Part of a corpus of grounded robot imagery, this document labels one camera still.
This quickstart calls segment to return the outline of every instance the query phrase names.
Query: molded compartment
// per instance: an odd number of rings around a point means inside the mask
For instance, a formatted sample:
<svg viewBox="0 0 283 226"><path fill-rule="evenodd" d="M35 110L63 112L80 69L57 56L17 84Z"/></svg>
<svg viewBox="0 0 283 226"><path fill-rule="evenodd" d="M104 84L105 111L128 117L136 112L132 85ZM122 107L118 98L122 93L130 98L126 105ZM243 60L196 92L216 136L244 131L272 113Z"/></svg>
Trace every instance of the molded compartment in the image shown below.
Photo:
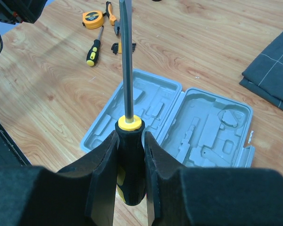
<svg viewBox="0 0 283 226"><path fill-rule="evenodd" d="M182 90L179 82L141 70L133 70L134 114L145 121L145 130L158 137L167 116ZM125 114L124 89L121 83L87 131L81 148L89 152L115 129L117 120Z"/></svg>
<svg viewBox="0 0 283 226"><path fill-rule="evenodd" d="M163 128L161 147L188 167L249 167L255 148L243 148L253 110L190 88Z"/></svg>

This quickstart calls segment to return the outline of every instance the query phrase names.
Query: wooden table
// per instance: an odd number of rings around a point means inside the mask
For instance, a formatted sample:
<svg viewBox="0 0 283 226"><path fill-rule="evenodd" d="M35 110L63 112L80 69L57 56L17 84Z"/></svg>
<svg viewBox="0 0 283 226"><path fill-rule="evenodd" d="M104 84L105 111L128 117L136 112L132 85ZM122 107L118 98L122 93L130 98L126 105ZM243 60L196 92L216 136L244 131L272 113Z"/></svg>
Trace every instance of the wooden table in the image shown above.
<svg viewBox="0 0 283 226"><path fill-rule="evenodd" d="M53 171L84 155L80 141L122 80L107 18L98 65L86 65L99 32L82 26L90 10L105 1L55 0L35 24L3 36L0 121L33 165ZM283 0L134 0L133 66L252 106L252 166L283 174L283 112L239 85L282 30ZM147 225L146 201L129 207L117 194L114 225Z"/></svg>

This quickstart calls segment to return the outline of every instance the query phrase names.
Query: checkered cloth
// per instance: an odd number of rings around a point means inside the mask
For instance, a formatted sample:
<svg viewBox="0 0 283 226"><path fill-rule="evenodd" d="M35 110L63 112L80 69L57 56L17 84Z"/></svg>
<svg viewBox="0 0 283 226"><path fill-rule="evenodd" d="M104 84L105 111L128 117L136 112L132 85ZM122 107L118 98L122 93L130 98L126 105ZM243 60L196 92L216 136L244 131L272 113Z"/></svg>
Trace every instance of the checkered cloth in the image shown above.
<svg viewBox="0 0 283 226"><path fill-rule="evenodd" d="M283 32L242 75L240 85L283 110Z"/></svg>

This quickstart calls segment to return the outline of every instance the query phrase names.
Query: screwdriver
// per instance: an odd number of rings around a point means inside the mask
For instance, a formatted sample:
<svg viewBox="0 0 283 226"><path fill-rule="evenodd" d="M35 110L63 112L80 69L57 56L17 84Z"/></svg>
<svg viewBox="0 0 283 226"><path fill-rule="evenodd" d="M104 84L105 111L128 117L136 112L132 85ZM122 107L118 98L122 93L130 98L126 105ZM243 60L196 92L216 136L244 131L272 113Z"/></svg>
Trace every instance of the screwdriver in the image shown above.
<svg viewBox="0 0 283 226"><path fill-rule="evenodd" d="M119 0L125 115L119 118L115 128L119 136L117 191L127 205L134 206L144 198L146 182L145 154L142 147L145 122L133 114L131 1Z"/></svg>
<svg viewBox="0 0 283 226"><path fill-rule="evenodd" d="M100 37L102 36L104 30L104 26L100 28L100 33L98 35L98 38L93 41L93 46L87 53L87 58L86 58L86 63L92 67L94 66L98 59L99 59L99 54L100 54Z"/></svg>

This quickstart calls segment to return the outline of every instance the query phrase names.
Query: yellow tape measure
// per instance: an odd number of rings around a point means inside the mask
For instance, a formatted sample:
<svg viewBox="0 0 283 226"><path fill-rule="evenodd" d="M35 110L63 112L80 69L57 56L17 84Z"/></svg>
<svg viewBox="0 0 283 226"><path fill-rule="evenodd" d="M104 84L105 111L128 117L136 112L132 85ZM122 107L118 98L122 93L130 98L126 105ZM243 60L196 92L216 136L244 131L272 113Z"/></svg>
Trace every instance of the yellow tape measure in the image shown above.
<svg viewBox="0 0 283 226"><path fill-rule="evenodd" d="M91 11L83 13L83 26L88 29L96 29L104 23L104 15L101 11Z"/></svg>

